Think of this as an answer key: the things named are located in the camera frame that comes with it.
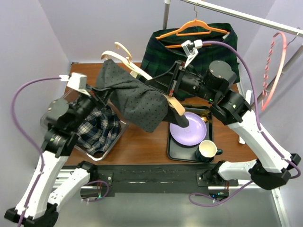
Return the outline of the grey dotted skirt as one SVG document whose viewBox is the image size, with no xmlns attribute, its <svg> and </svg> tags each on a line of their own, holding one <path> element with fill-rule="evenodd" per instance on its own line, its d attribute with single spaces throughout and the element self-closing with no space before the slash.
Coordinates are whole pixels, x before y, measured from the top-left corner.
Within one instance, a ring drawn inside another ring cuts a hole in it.
<svg viewBox="0 0 303 227">
<path fill-rule="evenodd" d="M 186 116 L 170 107 L 163 94 L 134 78 L 112 59 L 104 61 L 95 87 L 112 89 L 111 103 L 125 119 L 146 132 L 154 132 L 161 122 L 189 126 Z"/>
</svg>

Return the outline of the navy white plaid skirt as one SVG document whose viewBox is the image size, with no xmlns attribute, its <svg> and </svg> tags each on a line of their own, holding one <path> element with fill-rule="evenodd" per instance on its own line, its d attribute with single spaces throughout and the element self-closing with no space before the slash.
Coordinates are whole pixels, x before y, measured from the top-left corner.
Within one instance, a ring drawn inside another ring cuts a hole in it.
<svg viewBox="0 0 303 227">
<path fill-rule="evenodd" d="M 119 131 L 119 118 L 109 105 L 102 109 L 94 108 L 77 129 L 77 146 L 92 156 L 105 153 Z"/>
</svg>

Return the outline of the pink wavy hanger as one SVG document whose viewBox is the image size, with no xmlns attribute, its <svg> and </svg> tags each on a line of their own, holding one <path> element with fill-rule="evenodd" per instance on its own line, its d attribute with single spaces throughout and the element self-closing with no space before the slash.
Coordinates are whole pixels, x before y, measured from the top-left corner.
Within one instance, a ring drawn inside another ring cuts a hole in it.
<svg viewBox="0 0 303 227">
<path fill-rule="evenodd" d="M 287 37 L 283 32 L 277 32 L 272 36 L 266 58 L 263 76 L 263 88 L 261 93 L 261 111 L 265 111 L 273 99 L 275 90 L 282 76 L 288 48 Z"/>
</svg>

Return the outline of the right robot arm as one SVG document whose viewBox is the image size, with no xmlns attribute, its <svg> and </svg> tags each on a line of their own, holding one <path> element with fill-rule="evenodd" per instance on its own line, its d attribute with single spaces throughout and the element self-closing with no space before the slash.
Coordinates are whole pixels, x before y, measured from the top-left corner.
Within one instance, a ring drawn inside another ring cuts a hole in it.
<svg viewBox="0 0 303 227">
<path fill-rule="evenodd" d="M 165 73 L 145 82 L 168 96 L 184 91 L 208 101 L 210 113 L 244 139 L 257 159 L 247 162 L 220 161 L 202 174 L 206 182 L 217 186 L 228 180 L 251 180 L 265 190 L 285 185 L 291 179 L 290 170 L 301 157 L 283 149 L 258 122 L 257 114 L 245 98 L 231 90 L 236 74 L 224 61 L 210 63 L 200 75 L 192 65 L 175 61 Z"/>
</svg>

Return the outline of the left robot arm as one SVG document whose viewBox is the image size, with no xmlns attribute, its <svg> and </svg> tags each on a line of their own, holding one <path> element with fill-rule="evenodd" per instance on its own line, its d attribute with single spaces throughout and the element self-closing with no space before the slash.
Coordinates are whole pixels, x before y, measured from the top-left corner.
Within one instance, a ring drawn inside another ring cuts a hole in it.
<svg viewBox="0 0 303 227">
<path fill-rule="evenodd" d="M 73 174 L 57 189 L 53 185 L 77 143 L 76 131 L 96 107 L 93 98 L 80 95 L 76 104 L 65 99 L 50 103 L 45 114 L 48 130 L 41 147 L 40 157 L 33 177 L 20 202 L 6 211 L 4 218 L 19 227 L 53 227 L 61 206 L 83 185 L 98 181 L 94 166 L 80 163 Z"/>
</svg>

